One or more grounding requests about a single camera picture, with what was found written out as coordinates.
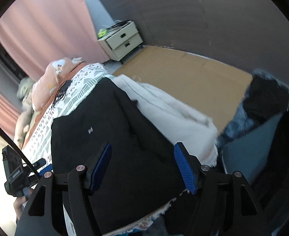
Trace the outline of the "person left hand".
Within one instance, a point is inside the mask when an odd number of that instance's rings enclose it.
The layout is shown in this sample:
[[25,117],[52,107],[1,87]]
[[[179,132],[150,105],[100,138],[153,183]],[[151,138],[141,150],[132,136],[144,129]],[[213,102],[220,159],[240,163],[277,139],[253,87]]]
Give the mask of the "person left hand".
[[22,215],[22,207],[28,201],[25,196],[17,197],[13,203],[14,211],[16,212],[16,219],[19,220]]

